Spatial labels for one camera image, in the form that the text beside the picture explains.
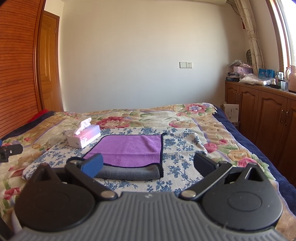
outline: white wall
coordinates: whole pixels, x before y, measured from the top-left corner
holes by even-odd
[[[250,0],[253,10],[259,43],[266,69],[279,69],[279,54],[274,26],[265,0]]]
[[[220,105],[226,65],[246,60],[242,22],[229,4],[70,0],[61,33],[67,111]]]
[[[62,26],[62,14],[63,14],[63,7],[64,2],[61,0],[46,0],[44,10],[51,12],[57,16],[59,16],[59,32],[58,32],[58,65],[59,65],[59,81],[60,81],[60,87],[63,91],[62,86],[62,77],[61,77],[61,26]],[[63,99],[63,106],[65,110],[65,100]]]

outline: bed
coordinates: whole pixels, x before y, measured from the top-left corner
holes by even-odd
[[[24,151],[11,156],[8,163],[0,165],[1,217],[10,225],[10,215],[15,200],[34,170],[42,162],[51,167],[61,167],[69,156],[83,156],[85,150],[69,150],[66,135],[76,129],[85,117],[91,124],[100,125],[102,136],[111,134],[153,134],[167,132],[164,140],[164,177],[159,180],[96,180],[108,188],[122,191],[174,191],[196,183],[202,177],[193,172],[193,155],[202,151],[214,161],[228,161],[245,167],[257,162],[279,195],[284,212],[277,230],[289,240],[296,237],[296,189],[283,177],[273,164],[243,137],[227,120],[223,111],[209,103],[176,104],[151,109],[114,109],[89,113],[47,113],[4,137],[2,145],[22,144]]]

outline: door frame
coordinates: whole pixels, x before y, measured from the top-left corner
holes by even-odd
[[[43,10],[41,19],[40,19],[40,24],[39,24],[39,30],[38,30],[38,48],[37,48],[37,68],[38,68],[38,89],[39,89],[39,94],[40,94],[40,102],[41,102],[41,108],[44,109],[44,100],[43,100],[43,94],[42,94],[42,89],[41,89],[41,75],[40,75],[40,35],[41,35],[41,26],[42,26],[42,20],[43,20],[43,15],[47,15],[51,18],[54,18],[57,20],[56,23],[56,33],[55,33],[55,46],[54,46],[54,53],[55,53],[55,66],[56,66],[56,80],[57,80],[57,88],[59,93],[61,93],[61,86],[59,82],[59,51],[58,51],[58,42],[59,42],[59,16]],[[63,103],[62,103],[62,98],[59,100],[59,105],[61,111],[64,111],[63,108]]]

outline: electrical outlet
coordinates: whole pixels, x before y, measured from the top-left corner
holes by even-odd
[[[186,62],[180,62],[180,68],[187,68]]]
[[[192,69],[192,62],[186,62],[186,68]]]

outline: red fabric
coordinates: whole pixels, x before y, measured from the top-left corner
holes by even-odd
[[[48,112],[47,109],[44,109],[44,110],[40,111],[39,113],[34,115],[27,123],[30,123],[31,121],[36,120],[39,116],[42,116],[43,114],[45,114],[47,112]]]

